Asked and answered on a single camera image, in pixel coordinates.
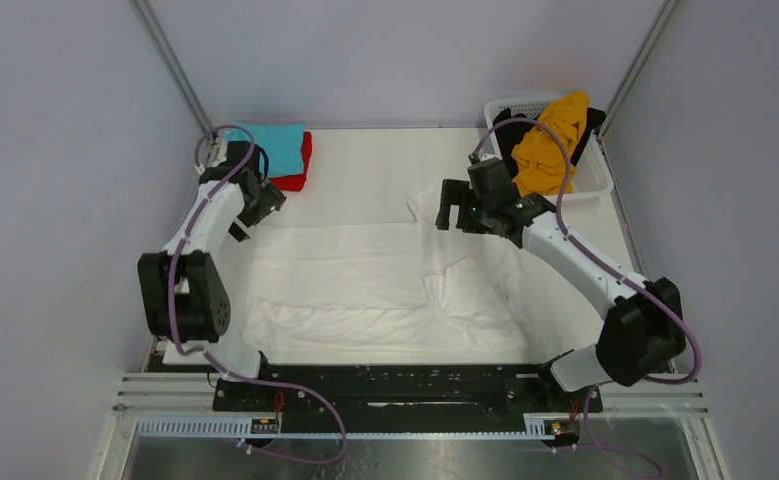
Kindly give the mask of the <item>white t shirt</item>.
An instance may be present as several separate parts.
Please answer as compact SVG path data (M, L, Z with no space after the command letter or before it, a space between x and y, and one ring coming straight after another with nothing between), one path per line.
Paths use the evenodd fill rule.
M249 259L243 341L267 355L524 355L519 269L502 238L440 230L441 185L400 223L261 227Z

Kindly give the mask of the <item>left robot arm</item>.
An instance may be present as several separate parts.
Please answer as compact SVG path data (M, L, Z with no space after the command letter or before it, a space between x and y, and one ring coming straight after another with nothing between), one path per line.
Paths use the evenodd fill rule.
M224 256L247 246L258 224L285 195L266 177L268 155L247 140L221 140L217 161L203 169L196 199L174 237L137 262L148 329L183 357L201 357L230 381L253 411L274 401L275 385L259 374L264 355L245 344L231 322L244 273Z

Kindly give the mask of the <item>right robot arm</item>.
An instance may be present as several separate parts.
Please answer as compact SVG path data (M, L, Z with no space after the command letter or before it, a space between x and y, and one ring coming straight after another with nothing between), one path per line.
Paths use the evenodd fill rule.
M436 228L509 240L559 273L603 321L595 343L544 366L538 386L544 407L562 412L592 385L631 386L685 350L673 282L614 265L569 229L554 203L537 193L521 195L503 161L475 159L467 173L465 180L443 180Z

